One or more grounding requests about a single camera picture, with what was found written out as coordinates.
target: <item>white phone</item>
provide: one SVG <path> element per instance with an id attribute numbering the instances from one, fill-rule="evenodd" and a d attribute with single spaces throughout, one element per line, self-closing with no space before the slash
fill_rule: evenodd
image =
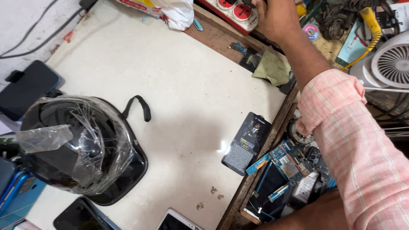
<path id="1" fill-rule="evenodd" d="M 169 208 L 156 230 L 203 230 Z"/>

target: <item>solder wire spool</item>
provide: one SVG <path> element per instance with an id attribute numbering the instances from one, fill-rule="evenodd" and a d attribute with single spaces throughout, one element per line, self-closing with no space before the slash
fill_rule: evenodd
<path id="1" fill-rule="evenodd" d="M 318 27 L 314 24 L 306 24 L 303 31 L 307 34 L 308 38 L 314 42 L 318 40 L 319 32 Z"/>

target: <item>orange clip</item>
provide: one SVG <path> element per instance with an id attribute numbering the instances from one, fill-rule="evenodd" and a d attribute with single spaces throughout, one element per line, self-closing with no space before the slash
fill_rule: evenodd
<path id="1" fill-rule="evenodd" d="M 64 41 L 69 41 L 69 40 L 71 39 L 71 36 L 72 36 L 72 31 L 70 31 L 68 34 L 66 34 L 66 35 L 63 37 L 63 40 L 64 40 Z"/>

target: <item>white fan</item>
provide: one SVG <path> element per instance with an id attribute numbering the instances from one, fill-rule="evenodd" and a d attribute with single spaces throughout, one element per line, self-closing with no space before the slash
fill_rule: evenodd
<path id="1" fill-rule="evenodd" d="M 354 64 L 349 73 L 367 89 L 409 88 L 409 32 L 389 39 L 374 55 Z"/>

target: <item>fan grille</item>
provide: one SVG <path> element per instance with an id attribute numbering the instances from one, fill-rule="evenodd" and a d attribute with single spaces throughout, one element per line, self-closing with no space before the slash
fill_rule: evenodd
<path id="1" fill-rule="evenodd" d="M 383 53 L 378 60 L 378 70 L 392 82 L 409 84 L 409 46 L 398 46 Z"/>

